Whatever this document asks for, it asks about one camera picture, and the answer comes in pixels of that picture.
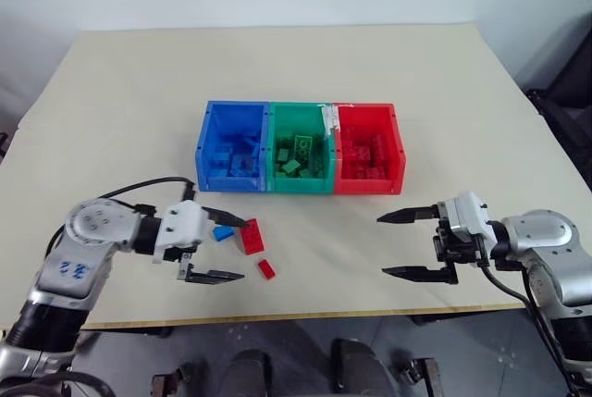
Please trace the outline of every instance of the beige tabletop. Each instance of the beige tabletop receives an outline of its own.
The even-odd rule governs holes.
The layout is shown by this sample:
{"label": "beige tabletop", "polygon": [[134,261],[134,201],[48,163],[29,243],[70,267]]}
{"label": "beige tabletop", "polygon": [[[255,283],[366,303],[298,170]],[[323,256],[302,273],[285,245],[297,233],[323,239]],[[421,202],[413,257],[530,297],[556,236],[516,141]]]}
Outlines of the beige tabletop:
{"label": "beige tabletop", "polygon": [[[258,219],[277,277],[264,280],[257,255],[233,240],[206,242],[194,257],[200,269],[246,275],[217,286],[176,280],[172,263],[117,254],[89,328],[518,306],[469,266],[458,286],[380,270],[436,267],[436,223],[377,217],[464,190],[494,218],[562,212],[592,251],[590,190],[472,25],[85,32],[0,165],[0,326],[14,321],[73,205],[154,177],[195,179],[211,99],[393,103],[407,154],[402,195],[200,193],[203,205]],[[162,210],[179,194],[168,185],[123,199]],[[498,275],[520,289],[519,276]]]}

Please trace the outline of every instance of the blue bin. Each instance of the blue bin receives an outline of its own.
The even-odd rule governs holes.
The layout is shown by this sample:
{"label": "blue bin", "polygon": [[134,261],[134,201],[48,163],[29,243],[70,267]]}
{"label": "blue bin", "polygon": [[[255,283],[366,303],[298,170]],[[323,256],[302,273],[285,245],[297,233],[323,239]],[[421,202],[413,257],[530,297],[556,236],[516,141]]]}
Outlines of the blue bin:
{"label": "blue bin", "polygon": [[264,192],[269,103],[210,101],[195,151],[203,192]]}

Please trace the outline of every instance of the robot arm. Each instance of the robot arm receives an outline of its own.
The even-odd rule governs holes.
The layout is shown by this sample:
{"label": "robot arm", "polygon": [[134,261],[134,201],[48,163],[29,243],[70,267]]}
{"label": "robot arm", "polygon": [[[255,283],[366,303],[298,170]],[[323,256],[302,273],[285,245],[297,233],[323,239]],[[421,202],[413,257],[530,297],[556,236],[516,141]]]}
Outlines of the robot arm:
{"label": "robot arm", "polygon": [[392,212],[378,221],[412,223],[427,218],[438,219],[433,240],[437,259],[445,266],[383,270],[411,281],[449,284],[458,283],[456,263],[488,272],[491,258],[497,270],[523,271],[536,297],[531,305],[544,318],[550,342],[559,344],[559,361],[572,381],[592,386],[592,257],[582,249],[574,223],[550,210],[493,221],[487,205],[472,192],[429,207]]}
{"label": "robot arm", "polygon": [[217,284],[243,278],[232,272],[193,271],[191,257],[206,222],[244,227],[228,212],[192,200],[170,206],[162,218],[147,205],[130,207],[97,198],[74,207],[61,240],[45,258],[18,321],[0,343],[0,381],[38,378],[71,364],[80,327],[93,309],[115,252],[148,254],[155,263],[179,261],[178,279]]}

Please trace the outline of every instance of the gray floor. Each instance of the gray floor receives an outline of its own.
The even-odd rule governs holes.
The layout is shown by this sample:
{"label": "gray floor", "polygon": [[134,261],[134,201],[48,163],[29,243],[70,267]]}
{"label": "gray floor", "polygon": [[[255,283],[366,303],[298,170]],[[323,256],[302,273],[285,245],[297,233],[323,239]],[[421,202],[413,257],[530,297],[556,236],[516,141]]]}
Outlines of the gray floor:
{"label": "gray floor", "polygon": [[[259,348],[274,367],[274,395],[329,392],[333,339],[355,338],[391,365],[412,355],[438,360],[449,397],[566,394],[560,374],[522,311],[440,320],[416,326],[404,316],[233,323],[176,328],[166,339],[102,333],[75,360],[74,369],[104,379],[118,396],[148,397],[154,374],[184,362],[199,365],[194,397],[215,394],[225,365],[237,352]],[[402,397],[426,395],[423,385],[400,387]]]}

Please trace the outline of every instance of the plastic storage bin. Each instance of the plastic storage bin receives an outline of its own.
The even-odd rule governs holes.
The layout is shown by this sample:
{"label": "plastic storage bin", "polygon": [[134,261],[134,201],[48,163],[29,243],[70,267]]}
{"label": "plastic storage bin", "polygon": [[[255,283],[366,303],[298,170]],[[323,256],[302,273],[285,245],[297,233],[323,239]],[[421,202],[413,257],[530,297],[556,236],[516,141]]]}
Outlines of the plastic storage bin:
{"label": "plastic storage bin", "polygon": [[392,104],[336,104],[337,194],[399,194],[405,152]]}
{"label": "plastic storage bin", "polygon": [[201,191],[265,190],[269,103],[210,101],[195,151]]}
{"label": "plastic storage bin", "polygon": [[267,190],[333,193],[335,138],[325,133],[319,104],[271,103],[267,131]]}

